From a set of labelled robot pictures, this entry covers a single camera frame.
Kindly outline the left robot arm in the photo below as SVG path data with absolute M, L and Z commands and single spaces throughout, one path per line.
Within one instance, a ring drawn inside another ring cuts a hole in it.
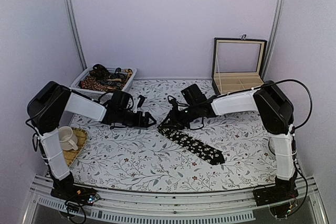
M 85 189 L 74 184 L 74 178 L 66 163 L 59 143 L 60 127 L 70 122 L 75 115 L 111 127 L 148 128 L 156 124 L 149 112 L 138 107 L 144 101 L 137 101 L 131 94 L 115 90 L 111 98 L 101 102 L 101 95 L 94 100 L 69 87 L 54 81 L 47 83 L 28 103 L 29 118 L 26 125 L 34 130 L 34 149 L 40 151 L 52 179 L 51 195 L 60 199 L 73 200 L 84 195 L 94 195 L 96 190 Z

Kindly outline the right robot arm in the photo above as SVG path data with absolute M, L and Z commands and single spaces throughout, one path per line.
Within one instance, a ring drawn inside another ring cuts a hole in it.
M 210 98 L 196 84 L 185 88 L 181 93 L 187 107 L 180 110 L 180 104 L 175 98 L 169 101 L 172 109 L 157 128 L 161 135 L 211 165 L 218 165 L 225 161 L 219 150 L 184 134 L 182 130 L 190 128 L 190 123 L 198 118 L 214 118 L 235 112 L 258 112 L 263 127 L 270 134 L 275 146 L 277 172 L 274 186 L 254 191 L 256 203 L 264 205 L 298 195 L 295 190 L 297 171 L 293 160 L 293 105 L 276 83 L 267 81 L 259 87 L 218 94 Z

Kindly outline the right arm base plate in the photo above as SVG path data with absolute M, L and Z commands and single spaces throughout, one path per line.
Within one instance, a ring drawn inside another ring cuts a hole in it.
M 269 205 L 298 197 L 298 191 L 287 190 L 284 186 L 260 186 L 253 190 L 253 196 L 257 206 Z

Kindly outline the black floral tie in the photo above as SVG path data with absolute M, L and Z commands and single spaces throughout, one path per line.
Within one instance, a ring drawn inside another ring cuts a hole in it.
M 182 131 L 162 126 L 159 126 L 157 130 L 161 135 L 165 136 L 172 142 L 178 144 L 179 146 L 183 147 L 211 165 L 225 163 L 225 158 L 220 150 L 204 144 L 202 141 L 193 138 Z

